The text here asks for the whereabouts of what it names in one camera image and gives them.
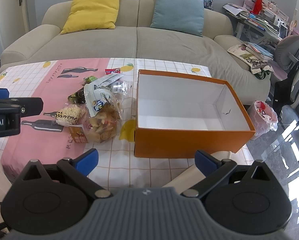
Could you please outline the magazines on sofa arm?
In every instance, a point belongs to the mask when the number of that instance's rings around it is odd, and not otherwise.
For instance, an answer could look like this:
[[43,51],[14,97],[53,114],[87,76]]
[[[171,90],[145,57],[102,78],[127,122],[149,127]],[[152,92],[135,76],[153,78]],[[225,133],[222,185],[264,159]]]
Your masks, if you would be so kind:
[[233,45],[227,49],[227,52],[235,58],[247,64],[252,75],[263,80],[266,76],[274,72],[271,64],[265,59],[257,56],[256,50],[246,44]]

